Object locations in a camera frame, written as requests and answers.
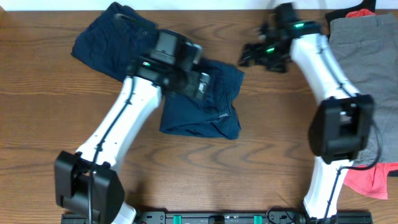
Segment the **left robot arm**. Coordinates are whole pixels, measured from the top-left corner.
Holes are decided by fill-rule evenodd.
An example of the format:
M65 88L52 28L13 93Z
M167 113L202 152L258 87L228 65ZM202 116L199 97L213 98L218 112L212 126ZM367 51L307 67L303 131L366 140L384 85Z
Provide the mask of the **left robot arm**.
M164 94L203 99L210 76L193 70L202 47L171 30L158 30L155 45L132 60L121 92L95 132L75 151L55 160L55 200L69 211L62 223L134 223L118 177L124 157Z

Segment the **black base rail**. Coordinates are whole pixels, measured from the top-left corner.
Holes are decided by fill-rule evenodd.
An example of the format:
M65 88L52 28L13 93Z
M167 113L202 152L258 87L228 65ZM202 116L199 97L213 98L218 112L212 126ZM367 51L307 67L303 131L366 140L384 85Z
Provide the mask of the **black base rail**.
M373 224L369 212L338 212L323 219L307 218L302 211L272 208L265 213L165 213L143 212L133 224Z

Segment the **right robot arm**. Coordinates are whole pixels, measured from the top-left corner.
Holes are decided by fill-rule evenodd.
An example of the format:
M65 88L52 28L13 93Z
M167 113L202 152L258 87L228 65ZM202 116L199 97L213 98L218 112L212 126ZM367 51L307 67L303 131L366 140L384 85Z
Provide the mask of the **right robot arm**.
M287 71L287 62L301 69L317 101L308 129L315 156L309 190L301 211L266 213L267 223L371 223L369 212L340 212L337 201L344 179L369 138L374 100L349 81L334 58L316 21L300 20L292 3L278 5L274 26L259 29L262 42L246 44L239 65L263 65L272 72Z

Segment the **folded dark navy shorts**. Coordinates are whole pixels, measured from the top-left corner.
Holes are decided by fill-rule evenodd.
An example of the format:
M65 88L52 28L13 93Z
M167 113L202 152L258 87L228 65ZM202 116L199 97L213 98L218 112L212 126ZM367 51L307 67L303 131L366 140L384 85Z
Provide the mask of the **folded dark navy shorts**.
M76 38L71 55L122 82L131 61L156 44L156 28L133 8L113 2Z

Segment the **red garment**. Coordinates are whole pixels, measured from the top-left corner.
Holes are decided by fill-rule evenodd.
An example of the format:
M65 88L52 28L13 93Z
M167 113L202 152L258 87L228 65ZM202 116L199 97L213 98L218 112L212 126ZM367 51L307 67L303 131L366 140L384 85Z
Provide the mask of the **red garment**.
M379 163L366 171L351 170L344 181L354 191L368 197L387 198L387 175L397 170L397 162Z

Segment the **navy blue shorts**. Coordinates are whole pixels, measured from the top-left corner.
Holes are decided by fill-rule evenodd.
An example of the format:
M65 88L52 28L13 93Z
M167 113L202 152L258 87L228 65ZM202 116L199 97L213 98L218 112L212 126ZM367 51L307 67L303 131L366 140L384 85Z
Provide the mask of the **navy blue shorts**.
M167 95L159 130L182 136L237 139L241 125L233 101L239 95L244 72L234 65L205 58L195 70L211 77L207 94L202 100Z

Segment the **grey shorts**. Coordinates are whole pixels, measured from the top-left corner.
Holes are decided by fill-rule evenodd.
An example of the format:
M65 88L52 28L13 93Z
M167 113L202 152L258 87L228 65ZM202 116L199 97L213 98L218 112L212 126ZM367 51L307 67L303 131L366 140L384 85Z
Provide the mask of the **grey shorts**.
M329 44L353 85L374 98L383 139L380 161L397 162L397 19L392 14L335 19Z

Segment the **black garment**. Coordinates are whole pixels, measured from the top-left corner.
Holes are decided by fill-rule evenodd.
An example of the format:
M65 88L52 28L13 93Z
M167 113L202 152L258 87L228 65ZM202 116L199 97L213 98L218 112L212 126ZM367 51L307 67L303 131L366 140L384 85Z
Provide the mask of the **black garment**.
M346 9L337 9L325 14L325 19L328 24L328 31L331 34L331 21L340 18L354 18L363 16L375 16L376 0L363 0L357 6Z

